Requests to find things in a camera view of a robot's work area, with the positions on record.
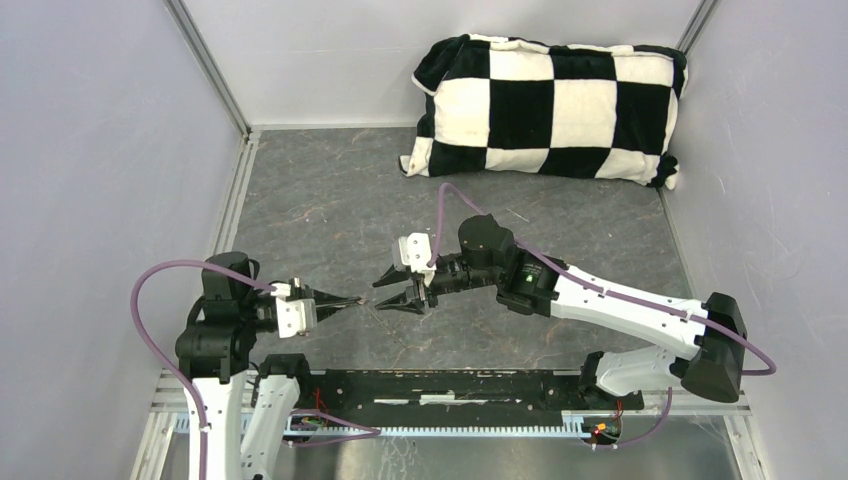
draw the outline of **black square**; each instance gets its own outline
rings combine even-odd
[[[663,155],[660,157],[660,163],[657,165],[657,176],[645,185],[651,188],[660,188],[665,185],[668,177],[677,174],[677,157],[674,155]]]
[[[609,148],[552,148],[539,173],[571,178],[595,178],[609,156]]]
[[[671,87],[618,82],[613,148],[662,154]]]
[[[456,54],[444,80],[454,78],[489,78],[489,42],[469,40]]]
[[[674,84],[672,85],[672,88],[674,88],[674,94],[679,99],[680,95],[683,93],[683,84],[686,82],[686,78],[683,75],[683,71],[686,69],[686,55],[673,48],[656,47],[653,45],[634,45],[633,51],[659,53],[674,61]]]
[[[433,140],[428,172],[431,177],[486,169],[486,147],[462,147]]]
[[[424,115],[418,120],[415,136],[433,138],[436,136],[436,102],[432,95],[424,94]]]
[[[533,45],[539,45],[540,47],[547,47],[547,45],[542,43],[542,42],[539,42],[539,41],[536,41],[536,40],[527,40],[526,38],[521,38],[521,37],[508,37],[507,40],[510,41],[510,42],[514,42],[516,40],[521,40],[522,42],[532,43]]]
[[[554,116],[554,81],[492,80],[489,147],[548,148]]]
[[[615,60],[609,52],[551,47],[557,80],[615,80]]]

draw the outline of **checkered pillow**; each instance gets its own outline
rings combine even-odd
[[[517,170],[674,188],[667,155],[686,58],[665,47],[547,46],[463,35],[412,81],[426,94],[406,176]]]

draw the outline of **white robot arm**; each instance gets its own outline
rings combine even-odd
[[[375,287],[411,280],[412,286],[377,305],[423,313],[439,295],[497,286],[496,300],[508,309],[554,318],[582,320],[641,338],[654,346],[625,353],[597,352],[583,365],[584,384],[613,397],[639,390],[682,386],[709,400],[731,403],[739,398],[744,347],[701,323],[709,318],[746,336],[735,300],[715,293],[699,300],[673,298],[618,285],[564,262],[556,273],[515,242],[511,231],[491,215],[478,215],[459,227],[462,252],[439,256],[432,266],[429,236],[401,237],[394,264]],[[673,307],[677,316],[651,308]]]
[[[222,253],[207,262],[243,276],[258,274],[258,263],[241,252]],[[205,465],[207,480],[269,480],[286,422],[301,397],[311,394],[310,372],[302,354],[268,355],[259,366],[251,402],[254,413],[242,440],[242,402],[256,334],[277,332],[281,338],[306,334],[361,300],[314,290],[298,278],[272,283],[275,290],[270,294],[211,270],[203,270],[201,279],[204,295],[192,308],[175,346],[179,369],[200,393],[208,422],[204,433],[209,453],[201,458],[199,415],[186,392],[189,479],[199,479],[200,466]],[[201,312],[204,319],[198,321]]]

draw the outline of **gray floor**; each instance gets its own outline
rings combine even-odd
[[[492,289],[444,296],[424,316],[377,312],[401,291],[371,283],[391,264],[401,235],[435,233],[439,185],[450,181],[501,225],[542,251],[600,277],[688,296],[681,262],[655,190],[626,181],[574,180],[515,172],[405,178],[396,159],[413,129],[264,132],[235,249],[262,263],[263,279],[301,277],[364,306],[337,313],[309,337],[265,335],[253,350],[303,352],[314,368],[564,368],[587,353],[644,346],[637,339],[572,320],[507,311]],[[443,252],[472,215],[449,198]]]

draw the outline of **white square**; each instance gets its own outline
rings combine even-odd
[[[555,80],[551,147],[611,147],[617,98],[615,81]]]
[[[444,80],[433,102],[436,140],[468,147],[489,144],[489,79]]]
[[[427,137],[415,137],[415,145],[412,147],[411,155],[401,155],[399,158],[402,170],[407,177],[413,175],[427,175],[427,167],[430,164],[430,153],[433,151],[433,139]]]
[[[491,50],[489,72],[492,80],[553,80],[554,62],[541,53]]]
[[[674,126],[677,125],[677,95],[674,90],[668,94],[668,117],[665,124],[665,140],[663,140],[663,153],[668,151],[668,143],[671,141],[671,134],[674,133]]]
[[[649,83],[670,87],[674,84],[674,63],[660,55],[613,56],[619,82]]]
[[[596,52],[609,52],[613,55],[626,55],[633,53],[633,45],[613,45],[612,47],[596,47],[595,45],[584,45],[572,43],[568,45],[570,50],[594,50]]]
[[[536,173],[545,164],[547,158],[547,148],[518,150],[490,148],[486,150],[486,170]]]
[[[657,176],[659,164],[659,155],[645,155],[642,152],[613,148],[607,160],[595,173],[595,178],[623,178],[647,185]]]

